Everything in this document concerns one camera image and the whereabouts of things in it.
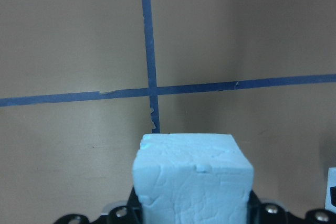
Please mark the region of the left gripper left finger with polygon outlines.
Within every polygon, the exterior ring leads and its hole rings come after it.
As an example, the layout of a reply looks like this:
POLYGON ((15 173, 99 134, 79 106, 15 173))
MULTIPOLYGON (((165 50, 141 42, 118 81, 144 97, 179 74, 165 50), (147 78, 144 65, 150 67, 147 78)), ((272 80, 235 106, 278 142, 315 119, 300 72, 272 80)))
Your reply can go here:
POLYGON ((58 218, 56 224, 108 224, 108 223, 143 223, 142 206, 132 188, 128 200, 109 203, 104 206, 101 215, 90 220, 82 214, 67 214, 58 218))

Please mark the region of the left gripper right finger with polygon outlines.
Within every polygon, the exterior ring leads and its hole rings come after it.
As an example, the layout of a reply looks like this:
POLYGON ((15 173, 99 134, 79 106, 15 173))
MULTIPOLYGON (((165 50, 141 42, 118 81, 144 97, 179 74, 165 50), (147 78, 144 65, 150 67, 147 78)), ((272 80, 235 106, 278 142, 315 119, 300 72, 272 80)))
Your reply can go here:
POLYGON ((252 190, 247 203, 247 224, 294 224, 329 223, 335 224, 335 213, 326 209, 313 209, 303 218, 297 217, 286 208, 271 201, 261 201, 252 190))

